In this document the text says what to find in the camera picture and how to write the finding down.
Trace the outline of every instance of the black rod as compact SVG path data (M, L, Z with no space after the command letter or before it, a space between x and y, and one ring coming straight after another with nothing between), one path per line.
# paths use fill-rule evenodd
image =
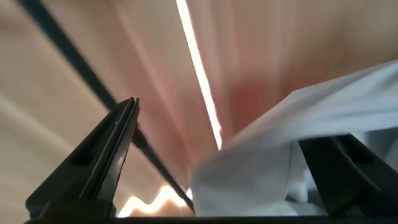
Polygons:
M64 33L48 10L46 10L44 5L39 0L19 0L19 2L42 31L51 39L59 51L61 51L63 56L77 71L77 74L79 74L91 88L94 94L109 110L113 109L116 106L116 101L102 84L95 72L86 63L86 60L81 56L77 48L67 37L66 33ZM182 189L177 181L175 181L171 176L170 172L146 141L145 136L139 128L135 130L132 142L144 153L148 160L150 160L162 174L163 178L173 187L178 196L184 199L185 203L187 203L193 211L192 201L187 197L184 189Z

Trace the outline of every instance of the bright light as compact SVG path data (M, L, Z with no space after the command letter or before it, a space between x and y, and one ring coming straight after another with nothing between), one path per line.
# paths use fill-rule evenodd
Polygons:
M216 107L211 97L210 85L206 76L205 69L203 68L203 63L200 58L199 48L197 45L197 40L195 38L195 32L192 27L191 17L189 14L187 2L185 0L176 0L178 12L180 13L180 18L182 22L182 27L184 29L185 38L187 38L188 48L191 53L191 58L193 66L197 74L199 81L199 86L203 99L205 100L207 113L210 119L211 128L213 130L214 137L216 139L218 150L221 149L222 139L221 139L221 126L217 118ZM188 189L188 198L192 199L192 191ZM178 207L186 206L186 203L182 198L180 198L177 193L168 185L161 188L159 194L156 196L155 200L150 204L144 203L137 197L131 197L127 203L124 205L120 213L119 218L128 217L131 212L138 209L145 213L154 213L162 207L162 205L167 201L173 201Z
M205 69L203 68L203 63L200 58L199 48L197 40L195 38L195 32L193 31L191 17L189 15L189 10L187 2L185 0L176 0L178 12L180 13L180 18L182 22L182 27L184 29L185 37L187 38L188 48L191 53L191 58L195 71L197 73L199 86L203 98L205 99L207 113L210 118L211 128L213 129L213 134L216 139L218 150L221 149L221 126L218 122L216 114L216 106L214 104L213 98L211 97L210 85L207 80Z

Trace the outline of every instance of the beige curtain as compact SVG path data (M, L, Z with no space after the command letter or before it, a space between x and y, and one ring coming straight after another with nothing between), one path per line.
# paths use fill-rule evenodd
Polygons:
M217 146L174 0L44 0L184 186ZM398 57L395 0L188 0L224 144L291 91ZM0 1L0 222L106 114L16 1ZM116 205L151 203L163 179L133 146Z

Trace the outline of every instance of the white cloth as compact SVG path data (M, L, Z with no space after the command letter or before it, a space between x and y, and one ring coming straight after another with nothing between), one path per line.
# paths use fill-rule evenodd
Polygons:
M321 215L297 140L398 126L398 61L294 91L190 177L198 216ZM299 202L286 202L289 194Z

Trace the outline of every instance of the black pole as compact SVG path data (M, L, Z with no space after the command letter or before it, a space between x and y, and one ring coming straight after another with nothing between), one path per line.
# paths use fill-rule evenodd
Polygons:
M19 2L107 109L113 109L116 106L116 101L43 4L39 0L19 0ZM132 142L144 153L162 174L163 178L173 187L178 196L184 199L185 203L193 211L192 201L187 197L184 189L171 176L139 128L135 130Z

